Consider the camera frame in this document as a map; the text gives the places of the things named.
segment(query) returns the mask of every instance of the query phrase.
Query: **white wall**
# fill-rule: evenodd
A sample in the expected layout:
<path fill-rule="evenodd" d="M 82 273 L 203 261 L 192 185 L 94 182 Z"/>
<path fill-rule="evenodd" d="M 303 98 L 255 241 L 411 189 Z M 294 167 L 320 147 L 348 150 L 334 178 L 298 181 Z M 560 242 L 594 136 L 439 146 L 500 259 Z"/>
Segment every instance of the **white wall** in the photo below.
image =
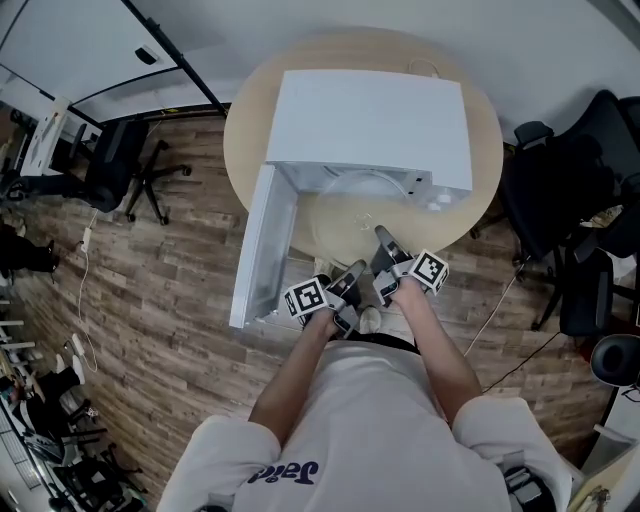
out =
<path fill-rule="evenodd" d="M 400 30 L 439 47 L 487 92 L 507 132 L 532 119 L 562 129 L 601 87 L 640 94 L 640 52 L 587 0 L 134 1 L 222 101 L 293 42 L 352 26 Z M 146 100 L 138 91 L 140 105 L 161 108 L 163 94 L 164 106 L 197 97 L 181 83 Z"/>
<path fill-rule="evenodd" d="M 15 508 L 15 502 L 9 497 L 8 491 L 18 500 L 20 512 L 47 512 L 49 508 L 49 494 L 41 485 L 29 490 L 20 473 L 11 462 L 9 453 L 0 442 L 0 494 L 10 507 Z"/>

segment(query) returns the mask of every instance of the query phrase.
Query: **round wooden table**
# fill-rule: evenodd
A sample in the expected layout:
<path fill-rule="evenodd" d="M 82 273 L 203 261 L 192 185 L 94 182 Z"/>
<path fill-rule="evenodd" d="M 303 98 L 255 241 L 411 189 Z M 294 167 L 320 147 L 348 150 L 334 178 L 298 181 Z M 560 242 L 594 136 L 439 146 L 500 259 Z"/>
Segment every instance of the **round wooden table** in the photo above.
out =
<path fill-rule="evenodd" d="M 247 210 L 264 163 L 282 76 L 290 69 L 410 72 L 459 82 L 471 146 L 472 194 L 442 213 L 399 205 L 391 208 L 395 211 L 375 212 L 374 217 L 410 251 L 436 252 L 463 236 L 484 214 L 498 187 L 503 158 L 502 133 L 489 99 L 422 39 L 382 29 L 349 30 L 296 44 L 258 67 L 243 84 L 226 122 L 224 157 L 231 184 Z M 387 108 L 393 108 L 393 98 L 380 98 L 382 120 Z M 348 235 L 336 226 L 333 240 L 323 240 L 324 247 L 318 247 L 313 234 L 314 204 L 313 197 L 301 197 L 291 245 L 312 256 L 333 257 L 341 252 L 341 239 Z M 349 250 L 340 261 L 372 257 L 370 243 L 354 249 L 351 242 Z"/>

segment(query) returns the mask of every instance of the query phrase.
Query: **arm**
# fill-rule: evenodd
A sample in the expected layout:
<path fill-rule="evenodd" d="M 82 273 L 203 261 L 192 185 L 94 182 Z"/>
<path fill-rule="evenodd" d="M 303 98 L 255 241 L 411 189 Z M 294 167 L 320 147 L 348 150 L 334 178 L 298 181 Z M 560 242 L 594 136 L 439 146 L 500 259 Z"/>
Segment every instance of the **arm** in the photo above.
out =
<path fill-rule="evenodd" d="M 478 377 L 440 325 L 418 281 L 403 278 L 392 299 L 411 327 L 433 392 L 452 424 L 465 403 L 482 395 Z"/>
<path fill-rule="evenodd" d="M 333 311 L 317 311 L 305 327 L 291 354 L 258 397 L 249 421 L 267 427 L 280 441 L 289 438 L 307 399 L 311 379 L 329 338 L 336 332 Z"/>

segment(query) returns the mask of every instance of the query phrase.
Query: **cable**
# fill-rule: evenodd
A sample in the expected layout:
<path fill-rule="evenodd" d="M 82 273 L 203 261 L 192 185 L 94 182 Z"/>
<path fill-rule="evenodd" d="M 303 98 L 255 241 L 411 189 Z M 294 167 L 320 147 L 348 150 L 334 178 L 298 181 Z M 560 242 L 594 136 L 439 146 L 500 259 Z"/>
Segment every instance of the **cable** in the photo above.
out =
<path fill-rule="evenodd" d="M 93 226 L 93 223 L 96 220 L 96 217 L 98 216 L 98 209 L 96 208 L 95 213 L 93 214 L 93 218 L 91 219 L 91 223 L 89 224 L 89 227 L 87 229 L 91 229 L 91 226 Z M 82 332 L 84 333 L 85 337 L 87 338 L 87 341 L 89 342 L 89 346 L 91 347 L 91 352 L 93 353 L 93 368 L 91 368 L 91 366 L 89 365 L 89 361 L 87 360 L 87 356 L 86 354 L 83 354 L 82 357 L 84 358 L 84 362 L 87 364 L 87 368 L 92 371 L 93 373 L 97 373 L 98 372 L 98 360 L 96 359 L 96 351 L 93 348 L 93 343 L 91 343 L 91 338 L 89 337 L 89 333 L 87 332 L 87 329 L 84 325 L 84 320 L 82 319 L 82 288 L 84 287 L 84 282 L 87 280 L 87 275 L 89 274 L 89 254 L 87 254 L 86 251 L 82 251 L 84 253 L 84 257 L 87 261 L 87 266 L 85 268 L 84 271 L 84 276 L 82 277 L 82 281 L 80 282 L 80 291 L 78 292 L 78 319 L 80 320 L 80 328 L 82 329 Z"/>
<path fill-rule="evenodd" d="M 504 300 L 504 298 L 507 296 L 507 293 L 509 293 L 509 289 L 511 288 L 511 285 L 515 282 L 515 280 L 518 278 L 518 274 L 520 272 L 522 272 L 522 269 L 524 268 L 525 263 L 529 261 L 529 258 L 527 258 L 525 260 L 525 262 L 520 265 L 520 268 L 518 270 L 516 270 L 515 275 L 513 276 L 513 279 L 511 279 L 511 282 L 507 285 L 507 289 L 504 291 L 504 293 L 502 294 L 502 297 L 500 297 L 500 300 L 498 301 L 498 305 L 493 309 L 493 311 L 491 312 L 491 314 L 489 315 L 489 318 L 487 318 L 487 321 L 484 323 L 484 325 L 482 327 L 480 327 L 480 330 L 478 331 L 478 333 L 475 335 L 475 337 L 473 338 L 473 340 L 471 341 L 471 345 L 469 345 L 467 347 L 467 350 L 464 353 L 464 357 L 467 357 L 467 354 L 469 352 L 471 352 L 471 349 L 473 348 L 473 346 L 475 345 L 476 341 L 478 341 L 478 338 L 480 337 L 480 335 L 482 334 L 482 331 L 484 331 L 484 328 L 489 325 L 489 322 L 491 322 L 491 320 L 493 319 L 493 317 L 495 316 L 496 312 L 498 311 L 498 308 L 500 307 L 500 304 L 502 304 L 502 301 Z"/>
<path fill-rule="evenodd" d="M 95 222 L 95 220 L 96 220 L 96 217 L 98 216 L 98 209 L 96 208 L 95 210 L 96 210 L 96 211 L 95 211 L 95 213 L 93 214 L 93 218 L 91 219 L 91 222 L 89 223 L 89 229 L 91 229 L 91 227 L 93 226 L 93 223 L 94 223 L 94 222 Z"/>
<path fill-rule="evenodd" d="M 504 377 L 502 377 L 500 380 L 497 380 L 496 382 L 494 382 L 493 384 L 491 384 L 491 386 L 489 386 L 487 389 L 485 389 L 482 393 L 486 393 L 487 391 L 489 391 L 491 388 L 493 388 L 494 386 L 497 386 L 498 384 L 500 384 L 504 379 L 506 379 L 509 375 L 511 375 L 513 372 L 519 370 L 520 368 L 522 368 L 524 366 L 524 364 L 531 359 L 533 356 L 535 356 L 538 352 L 540 352 L 544 347 L 546 347 L 549 343 L 551 343 L 554 338 L 560 334 L 560 331 L 558 331 L 557 333 L 555 333 L 553 336 L 551 336 L 551 338 L 549 338 L 544 345 L 542 345 L 540 348 L 534 350 L 534 352 L 527 357 L 524 361 L 522 361 L 518 366 L 516 366 L 513 370 L 511 370 L 509 373 L 505 374 Z"/>

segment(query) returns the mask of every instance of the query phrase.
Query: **chair base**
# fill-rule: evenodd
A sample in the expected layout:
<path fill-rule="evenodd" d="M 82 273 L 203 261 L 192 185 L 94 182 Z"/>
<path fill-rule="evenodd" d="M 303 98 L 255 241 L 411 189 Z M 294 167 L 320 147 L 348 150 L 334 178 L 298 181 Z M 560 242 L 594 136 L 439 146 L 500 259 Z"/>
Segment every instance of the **chair base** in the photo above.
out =
<path fill-rule="evenodd" d="M 151 203 L 151 208 L 153 208 L 153 213 L 158 219 L 158 222 L 160 222 L 162 226 L 166 226 L 167 224 L 169 224 L 169 217 L 160 213 L 158 200 L 156 199 L 155 192 L 153 191 L 153 182 L 159 178 L 170 176 L 171 174 L 176 172 L 182 172 L 183 176 L 190 176 L 191 168 L 186 165 L 174 165 L 165 169 L 154 169 L 160 151 L 165 151 L 167 149 L 169 149 L 169 144 L 167 144 L 163 140 L 158 141 L 158 144 L 154 148 L 153 153 L 151 154 L 151 158 L 149 159 L 149 162 L 147 163 L 145 168 L 142 170 L 142 172 L 140 172 L 140 174 L 133 177 L 135 181 L 135 187 L 133 189 L 133 193 L 131 194 L 131 199 L 129 199 L 127 209 L 124 212 L 129 222 L 135 222 L 136 220 L 136 216 L 131 212 L 138 202 L 138 199 L 140 199 L 142 192 L 144 191 L 144 193 L 147 195 L 147 199 L 149 199 L 149 203 Z"/>

